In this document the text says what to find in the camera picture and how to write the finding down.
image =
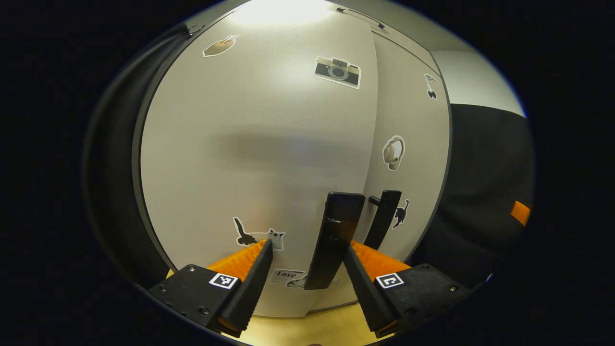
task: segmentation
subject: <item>sticker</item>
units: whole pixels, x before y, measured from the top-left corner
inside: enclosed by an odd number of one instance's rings
[[[515,205],[512,207],[510,216],[514,217],[525,227],[525,225],[528,224],[528,219],[530,218],[530,209],[523,203],[515,201]]]
[[[285,283],[286,281],[299,278],[305,273],[306,272],[302,270],[276,269],[273,271],[273,273],[271,273],[271,276],[269,277],[269,283],[270,284]]]
[[[402,279],[399,277],[399,275],[397,275],[397,273],[377,276],[376,280],[378,280],[378,283],[383,288],[391,288],[393,286],[403,284]]]
[[[255,233],[246,233],[244,231],[244,225],[241,223],[238,217],[232,218],[235,221],[235,229],[237,233],[239,233],[239,238],[237,238],[237,244],[241,246],[250,246],[252,244],[256,244],[264,239],[271,239],[271,243],[273,245],[273,251],[283,251],[284,250],[284,235],[286,232],[276,232],[273,228],[270,228],[267,232],[255,232]]]
[[[329,285],[328,288],[338,287],[341,282],[342,282],[342,279],[335,279],[335,280],[331,281],[331,284]]]
[[[236,281],[237,278],[235,276],[217,273],[216,276],[209,281],[209,283],[214,286],[231,289],[232,285],[234,285]]]
[[[317,57],[314,77],[358,90],[361,83],[361,69],[338,58]]]
[[[403,208],[397,207],[397,209],[395,210],[395,215],[393,217],[397,219],[397,221],[395,225],[393,225],[393,228],[391,228],[392,230],[396,229],[406,219],[406,210],[408,209],[408,204],[410,204],[410,201],[406,199],[406,206]]]
[[[237,42],[236,40],[239,36],[241,36],[241,34],[229,35],[220,41],[212,43],[211,46],[203,50],[203,58],[215,57],[216,55],[226,52],[232,46],[235,46],[235,43]]]
[[[438,85],[438,81],[435,80],[435,78],[433,78],[431,75],[429,74],[425,74],[425,82],[427,82],[427,95],[429,95],[430,99],[437,99],[437,96],[435,94],[435,91],[431,88],[431,84],[435,83],[435,85]]]
[[[299,276],[297,279],[290,280],[286,283],[287,288],[303,288],[303,285],[306,283],[307,274],[303,274]]]
[[[406,145],[401,136],[395,135],[386,142],[383,148],[383,161],[389,171],[394,172],[399,168],[405,151]]]

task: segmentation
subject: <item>black handle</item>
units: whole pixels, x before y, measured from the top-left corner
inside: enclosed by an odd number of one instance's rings
[[[360,193],[329,193],[303,289],[329,287],[346,256],[364,203]]]
[[[374,215],[374,221],[371,222],[370,232],[367,233],[365,238],[364,244],[366,246],[378,250],[389,230],[401,197],[402,193],[394,190],[384,190],[380,199],[370,196],[369,202],[378,206],[378,210]]]
[[[378,28],[384,29],[384,24],[382,24],[381,22],[379,22],[379,21],[378,21],[377,19],[375,19],[374,17],[370,17],[370,16],[368,16],[367,14],[363,14],[363,13],[361,13],[361,12],[359,12],[359,11],[356,11],[356,10],[353,10],[353,9],[347,9],[347,8],[344,8],[344,7],[338,7],[338,8],[337,8],[337,10],[338,10],[338,11],[340,11],[340,12],[344,12],[344,11],[353,11],[353,12],[355,12],[355,13],[358,13],[358,14],[360,14],[360,15],[362,15],[362,16],[364,16],[364,17],[367,17],[367,18],[369,18],[369,19],[373,20],[374,22],[378,23]]]

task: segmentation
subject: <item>gray cabinet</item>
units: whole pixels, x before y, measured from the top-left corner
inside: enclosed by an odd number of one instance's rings
[[[420,238],[448,156],[440,76],[373,34],[364,18],[323,4],[305,17],[288,8],[290,18],[280,20],[240,7],[190,44],[160,83],[143,128],[140,172],[152,226],[176,267],[206,267],[250,239],[275,236],[269,274],[306,272],[329,191],[401,190],[408,214],[381,250],[404,257]],[[319,57],[360,70],[360,82],[340,82],[335,67],[319,75]],[[436,100],[424,73],[439,85]],[[394,172],[382,158],[392,135],[403,137],[406,150]],[[366,204],[356,240],[373,211]],[[255,315],[304,316],[355,299],[343,267],[334,283],[304,291],[268,281]]]

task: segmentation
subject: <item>headphones sticker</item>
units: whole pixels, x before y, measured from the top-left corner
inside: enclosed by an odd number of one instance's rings
[[[233,221],[235,221],[235,229],[239,234],[239,238],[237,238],[237,244],[241,246],[250,246],[252,244],[256,244],[264,239],[271,239],[271,243],[273,245],[273,251],[283,251],[284,250],[284,240],[283,237],[286,232],[276,232],[273,228],[270,228],[267,232],[252,232],[246,233],[244,231],[244,225],[238,217],[233,217]]]
[[[314,77],[359,89],[361,68],[338,58],[316,58]]]
[[[431,88],[431,84],[434,83],[435,86],[438,86],[438,81],[435,80],[431,75],[425,74],[425,82],[427,82],[427,95],[430,99],[435,100],[438,97],[435,94],[435,91]]]
[[[383,148],[383,161],[389,171],[395,172],[399,168],[405,151],[406,145],[401,136],[395,135],[386,142]]]
[[[235,46],[235,43],[237,42],[236,40],[239,36],[241,36],[241,34],[229,35],[225,37],[224,39],[221,39],[220,41],[212,43],[211,46],[203,50],[203,58],[215,57],[216,55],[220,55],[226,52],[232,46]]]

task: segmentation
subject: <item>wall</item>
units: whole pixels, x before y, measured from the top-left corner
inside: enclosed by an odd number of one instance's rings
[[[246,2],[248,1],[226,0],[219,2],[215,6],[209,7],[203,12],[191,17],[186,23],[189,27],[197,24],[209,24],[218,17]],[[384,24],[399,30],[429,51],[474,51],[470,45],[458,38],[455,34],[404,5],[388,0],[334,0],[331,2],[376,18]]]
[[[481,55],[471,52],[431,52],[440,67],[451,103],[511,111],[525,117],[504,77]]]

